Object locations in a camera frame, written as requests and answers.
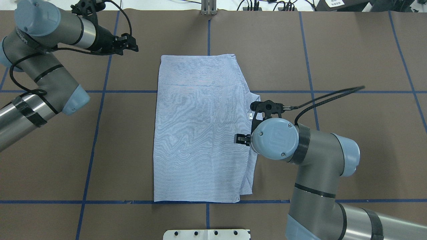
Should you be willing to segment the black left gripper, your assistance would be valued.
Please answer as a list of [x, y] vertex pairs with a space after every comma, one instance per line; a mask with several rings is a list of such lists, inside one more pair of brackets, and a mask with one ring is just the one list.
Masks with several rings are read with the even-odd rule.
[[128, 34], [123, 33], [120, 37], [113, 35], [108, 29], [97, 26], [97, 37], [95, 41], [95, 52], [106, 55], [124, 56], [129, 51], [139, 52], [136, 39]]

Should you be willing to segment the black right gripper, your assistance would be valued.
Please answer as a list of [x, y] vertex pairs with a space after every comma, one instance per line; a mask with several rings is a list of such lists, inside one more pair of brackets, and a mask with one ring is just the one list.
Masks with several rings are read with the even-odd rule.
[[234, 143], [242, 144], [245, 146], [250, 146], [251, 144], [251, 135], [244, 135], [244, 134], [235, 134], [234, 135]]

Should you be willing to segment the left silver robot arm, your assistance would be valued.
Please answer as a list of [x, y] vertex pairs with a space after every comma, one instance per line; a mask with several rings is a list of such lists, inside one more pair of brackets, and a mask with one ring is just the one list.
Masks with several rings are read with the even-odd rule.
[[15, 29], [1, 41], [1, 64], [23, 93], [1, 108], [1, 151], [55, 115], [72, 115], [89, 103], [54, 52], [122, 56], [124, 50], [139, 51], [131, 23], [121, 36], [99, 25], [97, 13], [105, 7], [105, 0], [80, 0], [67, 12], [43, 0], [17, 2]]

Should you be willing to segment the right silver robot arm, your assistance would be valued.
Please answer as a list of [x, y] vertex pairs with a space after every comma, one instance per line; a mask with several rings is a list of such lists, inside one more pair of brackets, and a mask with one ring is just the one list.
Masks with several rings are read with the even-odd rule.
[[426, 226], [336, 202], [340, 177], [354, 174], [358, 144], [282, 118], [259, 121], [234, 142], [298, 166], [285, 236], [288, 240], [425, 240]]

